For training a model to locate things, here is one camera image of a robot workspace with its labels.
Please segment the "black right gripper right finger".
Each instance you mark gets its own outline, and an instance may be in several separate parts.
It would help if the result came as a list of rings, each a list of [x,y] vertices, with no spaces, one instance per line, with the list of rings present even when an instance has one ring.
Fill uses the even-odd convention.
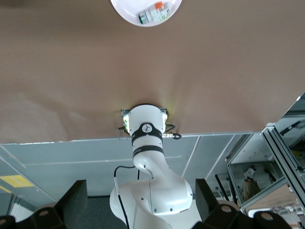
[[[251,218],[229,204],[220,204],[205,179],[195,180],[195,202],[201,221],[192,229],[292,229],[273,212],[258,211]]]

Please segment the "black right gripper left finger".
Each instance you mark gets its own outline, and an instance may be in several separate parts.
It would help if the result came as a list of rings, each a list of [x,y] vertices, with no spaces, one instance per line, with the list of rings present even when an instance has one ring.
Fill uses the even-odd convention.
[[[77,180],[53,207],[44,207],[16,222],[0,216],[0,229],[75,229],[88,205],[86,180]]]

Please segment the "background person brown clothes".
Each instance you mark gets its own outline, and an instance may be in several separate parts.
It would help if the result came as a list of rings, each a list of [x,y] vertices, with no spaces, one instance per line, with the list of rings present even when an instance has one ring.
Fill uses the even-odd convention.
[[[244,189],[242,195],[244,202],[248,201],[249,199],[251,199],[261,191],[257,182],[254,180],[255,172],[256,169],[250,167],[244,173],[245,180],[244,180]]]

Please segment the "white round plate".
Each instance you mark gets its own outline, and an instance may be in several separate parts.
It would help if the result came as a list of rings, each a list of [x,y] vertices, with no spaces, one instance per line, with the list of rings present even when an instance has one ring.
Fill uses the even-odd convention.
[[[110,0],[114,9],[118,12],[118,14],[124,18],[126,21],[129,23],[136,25],[136,26],[141,26],[141,27],[153,27],[160,25],[167,21],[169,18],[171,18],[178,8],[180,7],[182,0]],[[141,11],[144,11],[151,5],[157,2],[168,2],[171,4],[171,12],[165,20],[162,22],[158,23],[148,23],[142,25],[138,19],[138,14]]]

